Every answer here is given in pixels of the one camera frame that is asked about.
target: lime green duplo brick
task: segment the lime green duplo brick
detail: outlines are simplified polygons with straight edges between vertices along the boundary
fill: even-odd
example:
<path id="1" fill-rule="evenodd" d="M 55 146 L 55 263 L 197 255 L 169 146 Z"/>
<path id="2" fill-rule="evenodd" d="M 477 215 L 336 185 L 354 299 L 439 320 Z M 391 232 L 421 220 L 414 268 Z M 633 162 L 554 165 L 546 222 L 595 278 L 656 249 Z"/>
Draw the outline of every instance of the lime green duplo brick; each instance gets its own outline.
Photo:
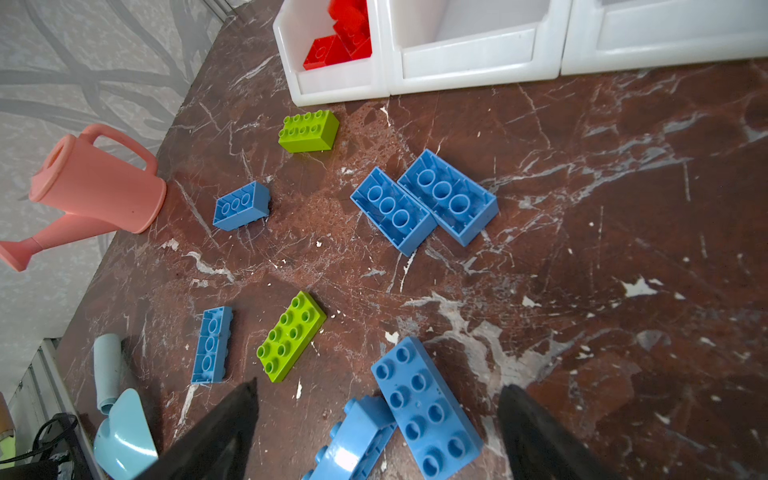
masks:
<path id="1" fill-rule="evenodd" d="M 280 316 L 256 356 L 273 383 L 282 382 L 326 321 L 326 314 L 308 293 L 299 292 Z"/>
<path id="2" fill-rule="evenodd" d="M 339 121 L 330 110 L 293 115 L 283 120 L 280 144 L 292 154 L 333 148 Z"/>

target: brown marble surface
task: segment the brown marble surface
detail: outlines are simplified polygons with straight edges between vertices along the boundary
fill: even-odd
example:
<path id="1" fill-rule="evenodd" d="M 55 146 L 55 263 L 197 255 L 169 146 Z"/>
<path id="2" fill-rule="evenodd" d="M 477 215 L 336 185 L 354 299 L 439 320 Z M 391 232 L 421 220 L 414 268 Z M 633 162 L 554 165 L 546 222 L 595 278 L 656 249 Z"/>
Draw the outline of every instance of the brown marble surface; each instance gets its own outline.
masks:
<path id="1" fill-rule="evenodd" d="M 768 61 L 334 104 L 333 150 L 291 155 L 283 118 L 316 108 L 290 100 L 278 4 L 219 34 L 158 154 L 157 222 L 116 236 L 59 346 L 91 433 L 91 346 L 115 332 L 160 450 L 256 376 L 247 478 L 300 478 L 346 401 L 377 392 L 369 367 L 397 333 L 435 355 L 485 441 L 456 478 L 507 478 L 510 382 L 627 478 L 768 475 Z M 467 248 L 437 229 L 404 258 L 349 195 L 426 147 L 501 213 Z M 268 220 L 213 228 L 216 199 L 251 180 Z M 329 318 L 272 384 L 256 349 L 298 290 Z M 226 381 L 190 391 L 201 314 L 221 305 Z M 421 478 L 399 432 L 382 459 L 372 480 Z"/>

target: red bricks in bin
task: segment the red bricks in bin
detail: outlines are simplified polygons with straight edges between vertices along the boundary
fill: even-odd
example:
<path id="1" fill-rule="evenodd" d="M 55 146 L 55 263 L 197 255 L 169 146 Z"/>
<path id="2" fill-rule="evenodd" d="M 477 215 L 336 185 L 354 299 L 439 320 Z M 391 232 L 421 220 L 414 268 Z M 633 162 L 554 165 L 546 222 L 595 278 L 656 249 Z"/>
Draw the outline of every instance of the red bricks in bin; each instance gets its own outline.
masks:
<path id="1" fill-rule="evenodd" d="M 315 39 L 304 61 L 306 70 L 368 58 L 372 54 L 366 0 L 332 0 L 328 13 L 336 20 L 333 26 L 336 35 Z"/>

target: underside of lego brick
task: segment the underside of lego brick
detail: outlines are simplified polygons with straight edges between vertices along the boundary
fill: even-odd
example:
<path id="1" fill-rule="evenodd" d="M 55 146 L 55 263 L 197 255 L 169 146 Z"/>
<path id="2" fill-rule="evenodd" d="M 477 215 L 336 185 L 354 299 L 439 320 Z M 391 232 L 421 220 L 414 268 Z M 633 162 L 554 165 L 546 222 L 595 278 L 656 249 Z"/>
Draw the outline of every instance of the underside of lego brick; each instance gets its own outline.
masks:
<path id="1" fill-rule="evenodd" d="M 498 214 L 494 194 L 429 150 L 400 177 L 398 184 L 464 247 Z"/>
<path id="2" fill-rule="evenodd" d="M 410 257 L 437 222 L 378 167 L 351 196 L 360 210 L 403 255 Z"/>

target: storage bin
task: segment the storage bin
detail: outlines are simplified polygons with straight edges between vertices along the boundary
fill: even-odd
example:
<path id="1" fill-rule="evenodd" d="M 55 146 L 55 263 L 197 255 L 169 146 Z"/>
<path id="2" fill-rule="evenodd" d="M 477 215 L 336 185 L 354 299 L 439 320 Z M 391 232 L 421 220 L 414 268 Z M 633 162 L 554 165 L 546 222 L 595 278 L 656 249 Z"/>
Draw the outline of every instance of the storage bin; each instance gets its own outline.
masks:
<path id="1" fill-rule="evenodd" d="M 389 96 L 382 67 L 379 0 L 368 0 L 372 55 L 370 58 L 304 70 L 315 38 L 334 35 L 328 15 L 330 0 L 286 0 L 273 30 L 290 96 L 297 107 Z"/>
<path id="2" fill-rule="evenodd" d="M 563 74 L 768 55 L 768 0 L 573 0 Z"/>
<path id="3" fill-rule="evenodd" d="M 555 78 L 571 0 L 381 0 L 392 94 Z"/>

